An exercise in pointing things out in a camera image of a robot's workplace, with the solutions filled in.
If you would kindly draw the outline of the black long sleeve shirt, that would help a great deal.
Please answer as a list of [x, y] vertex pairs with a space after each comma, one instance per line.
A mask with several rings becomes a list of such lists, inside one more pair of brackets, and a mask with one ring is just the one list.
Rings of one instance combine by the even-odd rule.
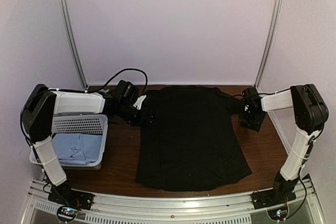
[[218, 88], [172, 86], [149, 90], [152, 118], [141, 127], [135, 181], [165, 191], [207, 191], [252, 171], [232, 116], [244, 102]]

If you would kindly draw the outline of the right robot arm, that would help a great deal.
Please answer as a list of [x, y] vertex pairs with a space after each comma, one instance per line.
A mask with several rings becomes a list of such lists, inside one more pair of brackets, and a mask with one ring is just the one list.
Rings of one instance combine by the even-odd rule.
[[279, 204], [293, 191], [315, 141], [323, 132], [329, 118], [327, 105], [314, 84], [295, 85], [274, 93], [259, 93], [252, 87], [245, 89], [241, 96], [245, 107], [238, 121], [256, 132], [260, 131], [267, 112], [284, 109], [293, 111], [295, 139], [269, 192], [271, 202]]

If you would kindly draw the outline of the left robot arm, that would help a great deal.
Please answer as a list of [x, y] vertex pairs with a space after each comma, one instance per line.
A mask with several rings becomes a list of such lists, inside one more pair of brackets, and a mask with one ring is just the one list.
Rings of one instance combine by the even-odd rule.
[[149, 97], [139, 94], [139, 88], [121, 80], [111, 91], [104, 88], [89, 91], [52, 89], [38, 84], [24, 104], [19, 124], [26, 142], [41, 161], [51, 184], [51, 191], [64, 205], [76, 197], [57, 159], [52, 144], [52, 122], [61, 114], [104, 114], [118, 116], [130, 125], [152, 123], [155, 113], [147, 107]]

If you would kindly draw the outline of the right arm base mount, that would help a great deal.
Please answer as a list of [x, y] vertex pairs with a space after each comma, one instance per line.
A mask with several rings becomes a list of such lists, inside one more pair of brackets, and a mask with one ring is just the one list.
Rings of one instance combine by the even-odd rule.
[[276, 205], [284, 205], [288, 201], [295, 200], [294, 188], [276, 191], [274, 188], [255, 190], [250, 194], [254, 209], [269, 208]]

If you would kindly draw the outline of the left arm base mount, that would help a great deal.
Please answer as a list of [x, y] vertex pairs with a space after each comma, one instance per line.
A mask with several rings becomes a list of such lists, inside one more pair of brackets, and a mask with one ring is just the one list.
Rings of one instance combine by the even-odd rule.
[[48, 200], [72, 208], [90, 210], [93, 194], [73, 190], [70, 187], [52, 188]]

